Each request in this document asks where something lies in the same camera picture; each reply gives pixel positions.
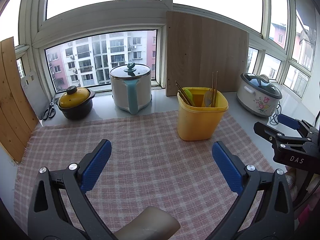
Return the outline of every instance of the pot lid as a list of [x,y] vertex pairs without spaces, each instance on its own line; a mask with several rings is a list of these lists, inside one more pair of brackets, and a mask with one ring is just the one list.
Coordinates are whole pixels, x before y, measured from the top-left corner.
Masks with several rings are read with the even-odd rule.
[[143,64],[129,63],[115,67],[110,71],[110,76],[117,79],[138,79],[148,75],[151,72],[150,67]]
[[281,99],[282,94],[280,90],[271,84],[266,75],[257,76],[255,74],[243,73],[241,78],[253,88],[261,91],[262,93],[276,99]]
[[59,99],[59,106],[64,109],[79,106],[90,96],[87,88],[71,86],[66,91]]

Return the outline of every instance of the white cutting board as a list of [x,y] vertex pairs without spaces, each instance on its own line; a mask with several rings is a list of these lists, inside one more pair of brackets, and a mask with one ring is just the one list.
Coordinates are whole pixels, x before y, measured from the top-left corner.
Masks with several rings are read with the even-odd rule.
[[42,113],[48,108],[50,101],[42,90],[36,72],[32,70],[21,78],[21,86],[36,116],[42,119]]

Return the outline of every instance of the floral pattern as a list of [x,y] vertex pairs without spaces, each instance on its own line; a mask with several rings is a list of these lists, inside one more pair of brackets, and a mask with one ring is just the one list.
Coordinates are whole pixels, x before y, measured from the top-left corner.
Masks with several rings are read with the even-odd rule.
[[270,105],[268,104],[270,98],[268,97],[264,97],[264,99],[262,99],[261,97],[256,98],[255,100],[253,100],[254,102],[256,102],[257,104],[257,109],[259,110],[259,112],[261,114],[264,114],[268,108],[270,107]]

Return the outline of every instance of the wooden chopstick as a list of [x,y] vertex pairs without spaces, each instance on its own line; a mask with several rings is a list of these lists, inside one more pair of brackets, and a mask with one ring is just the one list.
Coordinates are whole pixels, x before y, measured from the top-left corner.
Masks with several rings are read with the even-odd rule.
[[215,96],[214,96],[213,107],[216,107],[217,94],[218,94],[217,87],[218,87],[218,71],[216,74],[216,83],[215,83],[215,92],[214,92]]
[[214,72],[212,72],[212,94],[211,94],[211,107],[213,107],[213,100],[214,100]]
[[194,103],[190,100],[190,98],[187,96],[187,94],[183,91],[182,87],[178,84],[177,81],[176,81],[176,85],[177,85],[177,87],[179,88],[180,92],[185,96],[188,104],[189,104],[190,106],[196,107],[195,104],[194,104]]
[[178,90],[179,96],[182,98],[182,100],[189,105],[188,101],[186,100],[185,96],[182,94],[182,92],[180,90]]

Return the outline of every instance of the pink checkered cloth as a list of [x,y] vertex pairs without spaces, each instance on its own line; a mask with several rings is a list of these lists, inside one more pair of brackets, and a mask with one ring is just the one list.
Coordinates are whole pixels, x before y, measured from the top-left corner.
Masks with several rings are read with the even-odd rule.
[[[176,122],[177,111],[172,111],[35,130],[18,168],[16,222],[27,231],[29,201],[40,167],[65,169],[105,138],[112,143],[112,154],[87,197],[109,229],[114,232],[147,206],[155,206],[180,222],[172,239],[205,239],[236,198],[212,158],[212,144],[221,140],[245,164],[260,171],[273,169],[228,113],[212,138],[204,141],[181,140]],[[68,201],[66,208],[81,228]]]

